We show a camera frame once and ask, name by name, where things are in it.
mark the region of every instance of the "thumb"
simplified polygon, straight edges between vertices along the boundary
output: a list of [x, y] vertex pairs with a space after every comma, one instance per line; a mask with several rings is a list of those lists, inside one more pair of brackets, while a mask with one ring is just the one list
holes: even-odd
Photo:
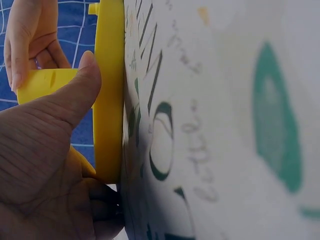
[[91, 106], [101, 88], [101, 74], [94, 54], [86, 51], [76, 76], [55, 93], [32, 101], [37, 109], [69, 124], [73, 130]]

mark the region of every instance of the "blue fabric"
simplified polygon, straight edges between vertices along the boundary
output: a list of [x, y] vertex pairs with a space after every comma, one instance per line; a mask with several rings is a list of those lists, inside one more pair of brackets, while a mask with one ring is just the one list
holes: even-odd
[[[98, 0], [58, 0], [58, 38], [73, 68], [77, 68], [86, 50], [94, 51], [97, 16], [88, 15], [89, 3]], [[0, 111], [17, 105], [17, 97], [8, 85], [4, 67], [4, 41], [13, 0], [0, 0]], [[94, 163], [92, 110], [74, 130], [71, 143], [92, 164]]]

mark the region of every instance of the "fingernail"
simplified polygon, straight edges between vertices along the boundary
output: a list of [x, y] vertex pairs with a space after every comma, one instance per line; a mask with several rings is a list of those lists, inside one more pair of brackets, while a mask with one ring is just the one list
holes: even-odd
[[96, 62], [95, 55], [91, 51], [86, 51], [81, 57], [80, 63], [79, 63], [79, 70], [83, 69], [85, 67], [89, 67], [92, 64]]
[[16, 92], [17, 88], [20, 86], [22, 77], [20, 73], [15, 73], [12, 78], [11, 91]]

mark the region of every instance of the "yellow plastic tab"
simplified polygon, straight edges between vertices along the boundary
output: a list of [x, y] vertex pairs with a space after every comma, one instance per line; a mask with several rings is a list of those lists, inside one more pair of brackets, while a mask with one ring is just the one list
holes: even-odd
[[[100, 0], [90, 5], [98, 14], [95, 57], [101, 71], [101, 90], [93, 105], [95, 171], [106, 184], [120, 180], [123, 110], [125, 16], [122, 0]], [[19, 104], [51, 94], [68, 84], [77, 69], [33, 70], [17, 90]]]
[[89, 15], [98, 15], [99, 14], [99, 3], [91, 3], [89, 4], [88, 14]]
[[77, 69], [32, 70], [28, 81], [17, 91], [19, 104], [49, 95], [68, 84], [77, 74]]

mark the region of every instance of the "paper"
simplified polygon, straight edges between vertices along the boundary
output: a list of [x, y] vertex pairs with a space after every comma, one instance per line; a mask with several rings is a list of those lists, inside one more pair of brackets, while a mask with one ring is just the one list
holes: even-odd
[[129, 239], [320, 239], [318, 2], [124, 5]]

